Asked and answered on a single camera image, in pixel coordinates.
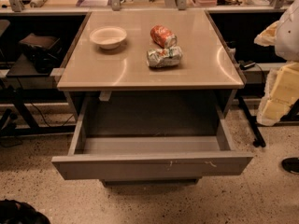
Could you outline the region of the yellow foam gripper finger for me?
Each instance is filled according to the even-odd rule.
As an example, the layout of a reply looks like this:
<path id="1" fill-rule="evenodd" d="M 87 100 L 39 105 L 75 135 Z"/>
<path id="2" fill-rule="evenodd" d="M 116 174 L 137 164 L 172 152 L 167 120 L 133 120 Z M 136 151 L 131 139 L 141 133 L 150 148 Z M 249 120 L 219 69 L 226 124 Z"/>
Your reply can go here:
<path id="1" fill-rule="evenodd" d="M 277 40 L 278 21 L 273 22 L 254 38 L 254 43 L 263 46 L 274 46 Z"/>
<path id="2" fill-rule="evenodd" d="M 257 112 L 257 122 L 273 126 L 286 115 L 299 99 L 299 63 L 286 62 L 272 69 L 266 80 L 264 97 Z"/>

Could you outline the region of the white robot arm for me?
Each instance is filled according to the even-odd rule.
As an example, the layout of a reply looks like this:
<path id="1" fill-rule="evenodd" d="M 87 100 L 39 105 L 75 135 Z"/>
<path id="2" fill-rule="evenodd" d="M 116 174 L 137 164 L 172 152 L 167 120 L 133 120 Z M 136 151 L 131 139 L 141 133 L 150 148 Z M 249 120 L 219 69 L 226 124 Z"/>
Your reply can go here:
<path id="1" fill-rule="evenodd" d="M 258 34 L 254 43 L 273 46 L 275 54 L 286 61 L 278 70 L 269 72 L 257 113 L 260 124 L 273 126 L 299 99 L 299 0 L 295 0 L 278 21 Z"/>

